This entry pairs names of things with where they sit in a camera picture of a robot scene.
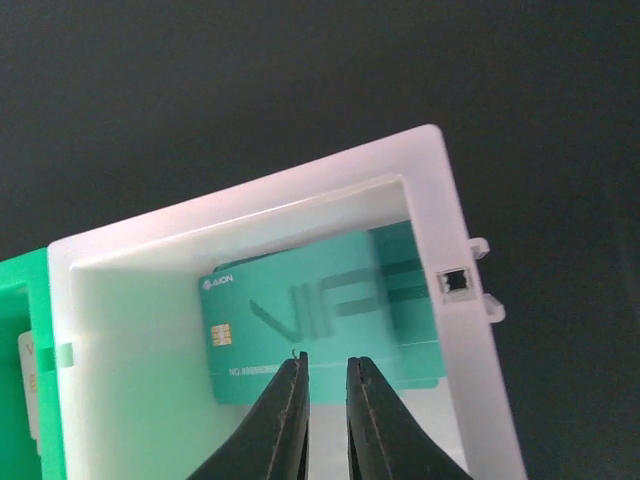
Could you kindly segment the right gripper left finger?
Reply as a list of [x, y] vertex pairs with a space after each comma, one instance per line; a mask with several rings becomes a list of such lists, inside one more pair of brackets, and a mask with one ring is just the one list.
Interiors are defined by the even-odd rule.
[[308, 477], [308, 354], [285, 360], [231, 436], [192, 479], [297, 480]]

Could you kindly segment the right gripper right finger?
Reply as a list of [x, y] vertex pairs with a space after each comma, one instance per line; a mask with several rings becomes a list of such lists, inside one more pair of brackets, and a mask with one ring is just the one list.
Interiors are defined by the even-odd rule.
[[371, 358], [348, 360], [346, 390], [350, 478], [470, 477], [424, 432]]

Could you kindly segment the white pagoda credit card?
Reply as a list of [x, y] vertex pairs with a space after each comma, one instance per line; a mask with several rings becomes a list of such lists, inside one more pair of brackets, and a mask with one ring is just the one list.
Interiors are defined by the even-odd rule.
[[41, 456], [41, 435], [39, 424], [39, 403], [37, 385], [36, 349], [32, 331], [18, 336], [18, 350], [26, 401], [27, 419], [31, 438], [35, 441], [36, 452]]

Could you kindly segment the teal chip credit card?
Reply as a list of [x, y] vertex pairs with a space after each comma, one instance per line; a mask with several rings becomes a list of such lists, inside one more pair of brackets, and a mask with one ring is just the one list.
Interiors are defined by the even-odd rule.
[[343, 402], [352, 357], [371, 358], [400, 392], [432, 389], [445, 376], [429, 292], [377, 309], [315, 308], [289, 295], [199, 293], [212, 393], [220, 404], [253, 404], [282, 362], [301, 352], [308, 354], [315, 404]]

